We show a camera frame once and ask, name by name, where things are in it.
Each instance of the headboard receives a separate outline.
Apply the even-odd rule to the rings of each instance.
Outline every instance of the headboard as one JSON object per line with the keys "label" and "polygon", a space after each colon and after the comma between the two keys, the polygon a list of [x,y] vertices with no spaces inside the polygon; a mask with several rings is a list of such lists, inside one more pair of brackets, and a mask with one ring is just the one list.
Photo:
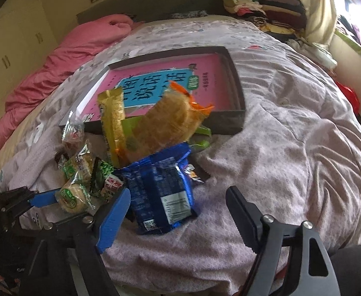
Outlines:
{"label": "headboard", "polygon": [[79,24],[110,14],[126,14],[134,21],[172,19],[174,13],[205,10],[208,14],[227,15],[222,0],[104,0],[79,13]]}

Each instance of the beige curtain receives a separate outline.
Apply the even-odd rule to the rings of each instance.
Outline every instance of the beige curtain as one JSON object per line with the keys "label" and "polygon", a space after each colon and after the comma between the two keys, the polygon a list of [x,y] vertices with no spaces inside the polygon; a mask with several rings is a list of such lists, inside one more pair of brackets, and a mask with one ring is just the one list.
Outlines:
{"label": "beige curtain", "polygon": [[337,21],[334,0],[301,0],[301,2],[307,17],[306,39],[309,42],[329,45]]}

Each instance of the pink garment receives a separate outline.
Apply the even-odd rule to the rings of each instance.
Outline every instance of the pink garment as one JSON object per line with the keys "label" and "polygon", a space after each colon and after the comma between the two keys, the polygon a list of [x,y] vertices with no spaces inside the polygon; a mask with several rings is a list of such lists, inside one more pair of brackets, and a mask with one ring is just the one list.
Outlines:
{"label": "pink garment", "polygon": [[66,78],[137,26],[126,15],[113,14],[73,29],[43,67],[27,76],[7,97],[0,119],[0,149],[24,118]]}
{"label": "pink garment", "polygon": [[252,10],[250,10],[249,8],[239,8],[238,12],[236,13],[236,15],[242,17],[244,14],[246,13],[253,13]]}

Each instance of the silver bolt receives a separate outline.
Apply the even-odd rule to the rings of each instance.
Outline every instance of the silver bolt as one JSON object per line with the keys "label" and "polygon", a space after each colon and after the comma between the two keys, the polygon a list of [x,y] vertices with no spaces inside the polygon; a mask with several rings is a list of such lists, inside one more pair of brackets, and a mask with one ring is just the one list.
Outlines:
{"label": "silver bolt", "polygon": [[83,218],[82,221],[83,221],[85,224],[91,224],[91,223],[93,222],[93,220],[94,220],[93,217],[91,217],[91,216],[86,216],[86,217]]}
{"label": "silver bolt", "polygon": [[53,228],[52,222],[48,222],[47,224],[43,225],[43,229],[45,229],[45,230],[50,230],[52,228]]}
{"label": "silver bolt", "polygon": [[312,223],[310,221],[304,221],[302,224],[307,229],[312,229],[313,228],[313,225],[312,225]]}
{"label": "silver bolt", "polygon": [[265,221],[265,222],[268,222],[268,223],[271,223],[271,222],[274,222],[274,217],[272,217],[271,215],[264,215],[263,216],[263,220]]}

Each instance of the white barcode label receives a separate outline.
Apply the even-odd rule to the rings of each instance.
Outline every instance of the white barcode label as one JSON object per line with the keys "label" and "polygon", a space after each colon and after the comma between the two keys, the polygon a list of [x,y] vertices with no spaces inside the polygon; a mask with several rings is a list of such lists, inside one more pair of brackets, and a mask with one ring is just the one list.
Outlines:
{"label": "white barcode label", "polygon": [[190,203],[185,191],[161,197],[161,202],[171,225],[191,215]]}
{"label": "white barcode label", "polygon": [[154,219],[146,220],[143,222],[143,225],[145,226],[147,231],[157,229],[157,225],[155,224]]}

